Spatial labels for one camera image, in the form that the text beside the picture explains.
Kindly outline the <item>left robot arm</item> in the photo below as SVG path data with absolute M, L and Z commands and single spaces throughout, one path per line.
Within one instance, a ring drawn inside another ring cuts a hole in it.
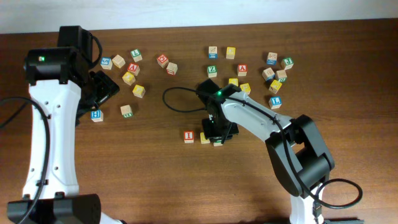
M 57 46 L 30 50 L 24 70 L 32 107 L 29 173 L 20 201 L 9 202 L 13 223 L 114 223 L 96 194 L 82 195 L 75 171 L 75 128 L 84 114 L 102 118 L 100 106 L 119 91 L 94 71 L 99 40 L 80 26 L 62 26 Z

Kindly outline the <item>yellow C block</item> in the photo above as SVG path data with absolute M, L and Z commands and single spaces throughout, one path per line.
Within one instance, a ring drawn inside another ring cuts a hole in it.
M 204 132 L 200 133 L 200 141 L 201 141 L 202 144 L 209 144 L 210 143 L 210 140 L 206 138 Z

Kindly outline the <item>red I block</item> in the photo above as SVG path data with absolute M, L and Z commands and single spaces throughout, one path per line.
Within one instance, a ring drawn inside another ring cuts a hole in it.
M 183 139 L 184 139 L 184 143 L 194 143 L 194 132 L 193 131 L 185 131 Z

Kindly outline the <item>green R block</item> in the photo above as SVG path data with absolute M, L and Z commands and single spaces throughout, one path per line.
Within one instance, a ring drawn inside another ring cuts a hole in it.
M 214 147 L 216 147 L 216 146 L 222 146 L 223 144 L 221 143 L 221 141 L 215 141 L 213 145 Z

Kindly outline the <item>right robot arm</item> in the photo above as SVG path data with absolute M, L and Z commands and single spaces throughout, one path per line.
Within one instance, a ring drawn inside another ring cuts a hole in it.
M 277 180 L 290 194 L 291 223 L 326 222 L 322 194 L 335 162 L 311 118 L 273 112 L 232 84 L 220 88 L 206 80 L 196 94 L 209 114 L 202 125 L 211 142 L 224 144 L 239 126 L 264 141 Z

